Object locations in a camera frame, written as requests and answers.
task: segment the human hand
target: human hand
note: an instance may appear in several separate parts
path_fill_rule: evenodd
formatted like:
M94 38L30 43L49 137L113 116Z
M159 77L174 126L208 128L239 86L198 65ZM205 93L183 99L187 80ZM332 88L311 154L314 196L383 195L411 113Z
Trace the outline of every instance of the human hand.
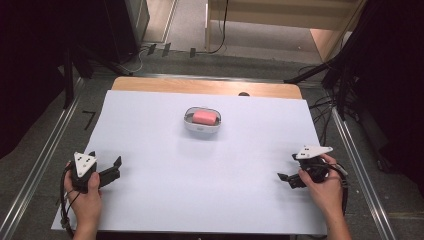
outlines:
M326 154L322 154L320 157L328 164L337 163L336 159ZM313 182L309 174L302 169L299 170L299 176L309 188L312 199L324 215L328 217L331 214L342 213L343 189L341 178L336 171L329 169L328 176L322 183Z
M91 174L86 194L73 190L71 171L65 176L65 190L69 202L77 217L77 229L74 239L95 239L102 210L101 192L99 191L100 176L97 172Z

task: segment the white triangular marker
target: white triangular marker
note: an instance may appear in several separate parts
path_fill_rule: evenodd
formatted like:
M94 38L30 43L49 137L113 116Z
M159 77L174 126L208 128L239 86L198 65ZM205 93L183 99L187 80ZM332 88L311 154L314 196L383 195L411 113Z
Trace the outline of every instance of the white triangular marker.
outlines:
M296 155L296 159L308 159L333 151L332 147L305 146Z
M97 161L96 157L77 152L74 153L74 159L78 177L84 176Z

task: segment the cable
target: cable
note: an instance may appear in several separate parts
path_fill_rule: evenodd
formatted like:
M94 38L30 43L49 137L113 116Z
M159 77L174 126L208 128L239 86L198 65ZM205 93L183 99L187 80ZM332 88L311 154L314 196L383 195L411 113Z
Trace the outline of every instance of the cable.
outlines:
M327 101L325 101L323 103L318 103L319 101L321 101L323 99L326 99L326 98L329 98L329 97L322 97L322 98L316 100L315 103L314 103L314 105L309 106L309 110L314 109L314 108L318 108L318 107L320 107L322 105L329 104L329 103L331 103L333 101L333 99L330 99L330 100L327 100Z
M78 192L77 196L74 198L74 200L72 200L72 202L69 204L68 209L66 210L66 215L68 215L69 213L69 209L71 208L72 204L75 202L75 200L77 200L77 198L79 197L79 195L81 194L81 192Z
M140 60L140 67L139 67L139 68L137 68L136 70L130 70L130 69L127 69L126 67L124 67L124 66L122 66L122 65L118 65L118 67L120 67L120 68L122 68L122 69L124 69L125 71L128 71L128 72L130 72L130 73L135 73L135 72L140 71L140 70L143 68L143 61L141 60L141 54L142 54L143 52L147 51L148 49L149 49L149 48L144 48L144 49L142 49L142 50L138 53L138 59Z
M318 67L318 65L310 65L310 66L301 67L301 68L299 68L299 70L297 70L297 75L299 76L299 75L300 75L300 72L301 72L303 69L307 69L307 68L314 68L314 67Z
M221 33L221 36L224 37L224 32L221 29L221 7L219 6L220 1L217 1L218 3L218 28L219 28L219 32ZM225 53L227 51L227 45L224 43L224 47L225 50L223 53Z
M224 42L225 42L225 25L227 23L227 13L228 13L228 0L227 0L226 5L225 5L224 25L222 27L223 36L222 36L222 42L221 42L221 45L219 46L219 48L216 49L215 51L212 51L212 52L198 52L197 54L214 54L222 48L222 46L224 45Z
M122 63L121 63L121 65L122 64L126 64L126 63L128 63L129 61L131 61L131 59L136 55L136 54L138 54L141 50L144 50L144 48L149 48L149 47L147 47L147 46L141 46L140 47L140 49L137 51L137 52L134 52L134 53L131 53L130 54L130 56L128 57L128 59L127 60L125 60L125 61L123 61Z
M69 224L68 212L66 210L66 201L65 201L65 176L66 173L74 167L74 163L71 162L68 166L65 167L62 173L61 182L60 182L60 202L61 202L61 215L62 228L66 229L66 232L71 238L74 238L74 232L72 231L71 225Z
M337 169L336 167L334 167L331 164L325 163L325 164L308 164L308 167L320 167L320 168L329 168L331 170L336 171L341 179L341 184L342 184L342 188L343 188L343 197L342 197L342 211L343 211L343 216L346 213L346 206L347 206L347 198L348 198L348 184L347 184L347 179L346 176L342 173L342 171L340 171L339 169Z
M327 238L327 235L322 236L322 237L315 237L315 236L312 236L312 235L307 235L307 236L309 238L316 239L316 240L322 240L322 239L326 239Z
M331 113L332 113L331 110L332 109L333 109L333 106L330 105L328 107L328 118L327 118L327 121L324 124L324 128L322 129L321 137L319 139L321 146L325 146L326 143L327 143L327 128L328 128L328 124L330 123L330 120L331 120Z

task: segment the hand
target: hand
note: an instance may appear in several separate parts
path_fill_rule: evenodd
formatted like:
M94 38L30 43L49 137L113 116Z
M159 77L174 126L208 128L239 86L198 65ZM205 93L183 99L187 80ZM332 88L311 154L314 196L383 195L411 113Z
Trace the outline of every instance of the hand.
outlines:
M101 192L99 191L100 176L97 172L91 174L86 194L73 190L71 171L65 176L65 190L69 202L77 217L77 229L74 239L96 239L97 227L102 210Z
M321 157L328 164L336 164L336 159L323 154ZM339 174L329 169L329 174L322 183L315 183L306 171L299 170L299 176L309 188L312 199L321 209L324 215L339 213L342 211L343 189Z
M323 154L322 158L328 164L336 164L336 159ZM328 240L350 240L352 239L342 211L343 189L339 174L329 169L328 176L322 183L314 183L309 174L302 169L299 170L300 179L309 188L314 202L321 209L327 222Z

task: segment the white tabletop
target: white tabletop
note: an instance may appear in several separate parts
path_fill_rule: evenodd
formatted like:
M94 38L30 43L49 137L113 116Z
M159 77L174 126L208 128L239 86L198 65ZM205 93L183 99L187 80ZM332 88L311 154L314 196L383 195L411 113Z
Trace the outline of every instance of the white tabletop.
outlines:
M219 111L219 132L185 129L190 107ZM291 155L304 145L319 145L304 100L109 91L85 151L99 171L122 156L99 230L326 234L307 189L277 176L297 173Z

